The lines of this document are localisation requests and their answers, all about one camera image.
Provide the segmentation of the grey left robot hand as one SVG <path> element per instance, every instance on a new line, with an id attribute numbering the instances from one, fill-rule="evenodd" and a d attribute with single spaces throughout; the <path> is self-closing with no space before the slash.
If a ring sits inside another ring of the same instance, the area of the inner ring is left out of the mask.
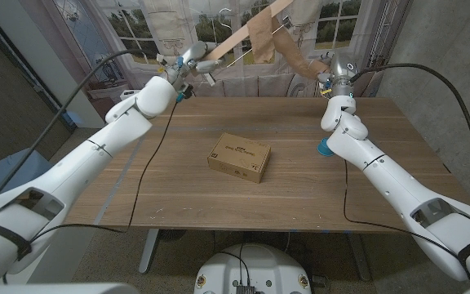
<path id="1" fill-rule="evenodd" d="M 166 80 L 174 84 L 190 73 L 211 74 L 224 63 L 223 57 L 206 60 L 206 56 L 216 47 L 213 42 L 196 42 L 184 54 L 166 65 Z"/>

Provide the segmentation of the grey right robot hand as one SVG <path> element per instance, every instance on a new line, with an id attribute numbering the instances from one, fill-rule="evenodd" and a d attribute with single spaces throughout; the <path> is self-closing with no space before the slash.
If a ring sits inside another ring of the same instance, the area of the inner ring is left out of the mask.
<path id="1" fill-rule="evenodd" d="M 326 53 L 321 61 L 329 66 L 328 73 L 318 74 L 321 94 L 330 99 L 333 96 L 353 96 L 350 80 L 357 74 L 357 64 L 352 55 L 336 51 L 332 56 Z"/>

